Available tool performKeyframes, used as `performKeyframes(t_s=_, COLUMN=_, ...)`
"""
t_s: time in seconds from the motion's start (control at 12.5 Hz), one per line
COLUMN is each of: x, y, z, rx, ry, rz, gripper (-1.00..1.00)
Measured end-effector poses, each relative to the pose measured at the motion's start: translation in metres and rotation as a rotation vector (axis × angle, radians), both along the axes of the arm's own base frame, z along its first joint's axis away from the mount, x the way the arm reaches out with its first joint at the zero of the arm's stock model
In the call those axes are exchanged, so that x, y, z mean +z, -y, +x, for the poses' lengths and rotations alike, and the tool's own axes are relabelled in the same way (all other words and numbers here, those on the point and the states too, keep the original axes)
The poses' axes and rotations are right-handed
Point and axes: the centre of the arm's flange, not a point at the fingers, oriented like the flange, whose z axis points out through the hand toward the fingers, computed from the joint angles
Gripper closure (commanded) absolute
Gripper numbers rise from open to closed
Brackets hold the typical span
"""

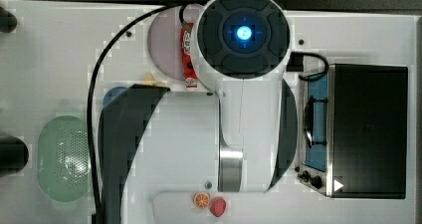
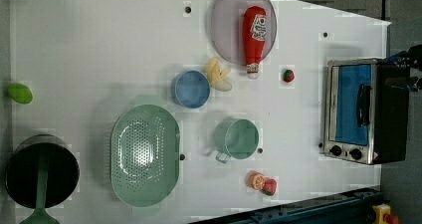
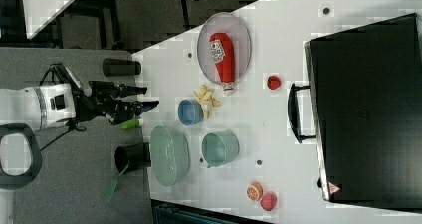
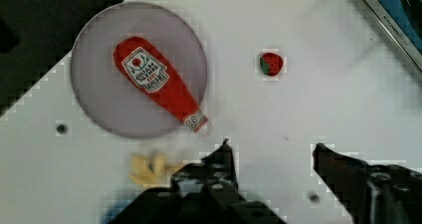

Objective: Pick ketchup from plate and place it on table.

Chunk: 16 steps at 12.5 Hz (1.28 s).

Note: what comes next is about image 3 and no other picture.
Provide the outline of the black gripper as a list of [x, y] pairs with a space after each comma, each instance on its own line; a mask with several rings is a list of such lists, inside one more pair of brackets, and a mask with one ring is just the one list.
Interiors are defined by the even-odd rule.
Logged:
[[113, 82], [89, 81], [90, 89], [75, 89], [75, 111], [78, 122], [103, 116], [111, 124], [121, 124], [158, 106], [159, 101], [124, 102], [122, 98], [145, 95], [147, 87], [118, 85]]

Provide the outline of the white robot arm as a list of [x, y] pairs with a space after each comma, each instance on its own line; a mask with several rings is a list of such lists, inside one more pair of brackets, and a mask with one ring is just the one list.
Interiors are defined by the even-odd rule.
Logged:
[[36, 139], [40, 130], [65, 126], [80, 130], [81, 122], [105, 117], [118, 125], [158, 106], [157, 101], [126, 102], [125, 97], [145, 94], [146, 87], [90, 82], [86, 90], [69, 83], [1, 91], [1, 144], [28, 145], [31, 162], [20, 174], [1, 170], [1, 187], [16, 190], [31, 183], [42, 168], [42, 148]]

